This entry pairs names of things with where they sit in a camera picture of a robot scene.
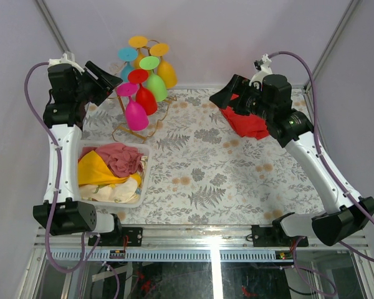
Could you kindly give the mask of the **red plastic wine glass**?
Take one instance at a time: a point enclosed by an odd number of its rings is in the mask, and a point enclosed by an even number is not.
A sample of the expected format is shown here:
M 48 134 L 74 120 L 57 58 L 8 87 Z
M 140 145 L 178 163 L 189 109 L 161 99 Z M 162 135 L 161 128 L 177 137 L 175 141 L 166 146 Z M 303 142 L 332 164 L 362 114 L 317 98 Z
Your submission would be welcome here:
M 128 81 L 139 86 L 135 94 L 135 100 L 143 107 L 148 116 L 153 115 L 158 109 L 154 95 L 149 89 L 143 86 L 143 83 L 148 80 L 149 75 L 148 71 L 143 69 L 135 69 L 128 75 Z

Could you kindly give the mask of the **magenta plastic wine glass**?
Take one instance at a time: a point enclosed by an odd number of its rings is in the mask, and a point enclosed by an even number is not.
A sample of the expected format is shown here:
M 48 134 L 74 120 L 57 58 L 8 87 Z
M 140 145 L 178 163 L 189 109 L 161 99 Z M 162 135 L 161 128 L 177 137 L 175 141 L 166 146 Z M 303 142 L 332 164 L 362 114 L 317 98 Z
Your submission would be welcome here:
M 139 89 L 138 84 L 134 83 L 123 83 L 116 89 L 116 93 L 120 97 L 128 97 L 129 103 L 125 109 L 124 115 L 127 121 L 127 125 L 132 131 L 144 130 L 149 125 L 148 116 L 144 108 L 133 100 L 134 96 Z

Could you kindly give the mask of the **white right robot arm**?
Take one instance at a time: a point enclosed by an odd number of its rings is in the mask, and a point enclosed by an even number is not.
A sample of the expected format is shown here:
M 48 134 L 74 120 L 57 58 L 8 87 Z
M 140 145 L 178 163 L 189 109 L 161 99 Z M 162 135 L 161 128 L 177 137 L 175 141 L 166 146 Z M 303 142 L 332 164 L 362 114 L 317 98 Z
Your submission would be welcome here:
M 324 209 L 318 214 L 288 213 L 276 219 L 273 241 L 283 246 L 294 237 L 305 236 L 333 246 L 366 226 L 368 216 L 374 214 L 374 198 L 363 197 L 329 155 L 318 152 L 321 145 L 315 144 L 314 126 L 293 108 L 291 96 L 292 86 L 283 75 L 266 75 L 256 83 L 233 75 L 209 100 L 220 109 L 262 118 L 269 134 L 298 162 L 322 201 Z

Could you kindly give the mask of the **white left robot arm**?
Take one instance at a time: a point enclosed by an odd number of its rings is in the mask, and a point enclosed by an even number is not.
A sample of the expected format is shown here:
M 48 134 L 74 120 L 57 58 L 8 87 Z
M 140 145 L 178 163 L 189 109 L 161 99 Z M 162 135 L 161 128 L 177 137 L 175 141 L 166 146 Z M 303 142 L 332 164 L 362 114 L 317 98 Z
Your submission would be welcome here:
M 80 67 L 59 59 L 47 66 L 50 101 L 38 120 L 49 137 L 49 177 L 33 217 L 48 236 L 91 233 L 100 244 L 118 245 L 124 238 L 120 220 L 115 214 L 99 215 L 93 204 L 81 200 L 77 163 L 86 104 L 100 105 L 122 80 L 91 61 Z

